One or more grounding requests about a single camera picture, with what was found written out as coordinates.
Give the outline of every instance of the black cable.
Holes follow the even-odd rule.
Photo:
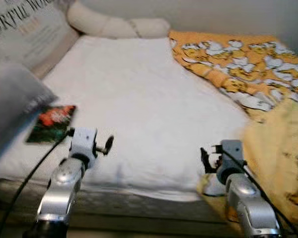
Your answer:
[[[0,235],[3,231],[5,222],[10,214],[10,212],[12,211],[12,208],[16,202],[16,200],[18,199],[20,193],[22,192],[22,190],[24,189],[24,187],[26,186],[26,184],[29,182],[29,180],[31,179],[31,177],[33,176],[33,174],[36,172],[36,170],[39,168],[39,166],[43,163],[43,161],[49,156],[49,154],[67,137],[67,135],[69,134],[69,132],[66,132],[66,134],[59,139],[54,145],[53,147],[42,157],[42,159],[37,163],[37,165],[32,169],[32,171],[29,173],[29,175],[25,178],[25,180],[23,181],[23,183],[21,184],[21,186],[18,188],[17,192],[15,193],[15,195],[13,196],[12,201],[9,204],[8,209],[5,211],[5,214],[1,220],[0,223]]]
[[[269,205],[273,208],[273,210],[275,211],[275,213],[277,213],[279,216],[281,216],[281,218],[287,223],[287,225],[293,230],[293,232],[295,233],[295,235],[298,237],[298,230],[297,228],[288,220],[288,218],[271,202],[271,200],[269,199],[269,197],[267,196],[267,194],[265,193],[265,191],[262,189],[262,187],[259,185],[259,183],[253,178],[253,176],[244,168],[243,165],[241,165],[236,158],[234,158],[233,155],[231,155],[229,152],[225,151],[222,149],[222,152],[224,154],[226,154],[227,156],[229,156],[234,163],[236,163],[236,165],[244,171],[244,173],[247,174],[247,176],[249,177],[249,180],[255,184],[255,186],[260,190],[262,197],[269,203]]]

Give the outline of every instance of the gray cloth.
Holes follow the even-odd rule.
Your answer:
[[[22,65],[0,63],[0,150],[35,111],[55,99]]]

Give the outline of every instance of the white sheet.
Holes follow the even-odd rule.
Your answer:
[[[136,194],[196,200],[204,172],[200,147],[239,138],[244,112],[209,83],[185,70],[171,55],[167,38],[109,40],[84,36],[44,82],[75,104],[72,126],[97,127],[98,145],[115,136],[107,157],[86,172],[88,189],[124,188]],[[0,178],[22,179],[48,150],[24,143],[26,127],[0,158]],[[47,182],[68,155],[70,139],[34,175]]]

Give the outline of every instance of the cartoon blanket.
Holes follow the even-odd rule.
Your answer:
[[[169,37],[173,56],[182,66],[212,82],[254,120],[254,124],[248,127],[250,129],[245,131],[245,157],[278,207],[291,219],[298,220],[298,215],[293,216],[291,209],[285,208],[289,203],[298,205],[298,137],[293,143],[291,134],[295,131],[298,133],[298,120],[294,118],[294,115],[298,117],[298,56],[272,36],[171,31]],[[280,126],[287,129],[281,130],[284,133],[272,129],[268,136],[262,133],[269,129],[266,121],[271,123],[267,125],[275,125],[276,130],[278,127],[274,122],[282,121]],[[283,141],[279,147],[274,136],[279,137],[278,141]],[[262,151],[267,155],[274,155],[271,159],[273,163],[269,162],[269,157],[260,156],[260,146],[265,146]],[[288,163],[280,166],[279,162],[284,159],[279,156],[282,147],[285,148]],[[268,179],[271,178],[271,171],[277,167],[278,176],[273,180]],[[281,181],[287,187],[290,184],[294,187],[282,190],[282,194],[274,192],[274,189],[282,186]]]

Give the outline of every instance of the cushion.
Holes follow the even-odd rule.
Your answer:
[[[55,99],[22,65],[0,63],[0,150],[35,111]]]
[[[68,21],[87,35],[107,38],[161,38],[170,29],[170,24],[161,18],[126,20],[98,13],[79,1],[69,8]]]
[[[14,61],[43,78],[78,39],[52,0],[0,1],[0,61]]]

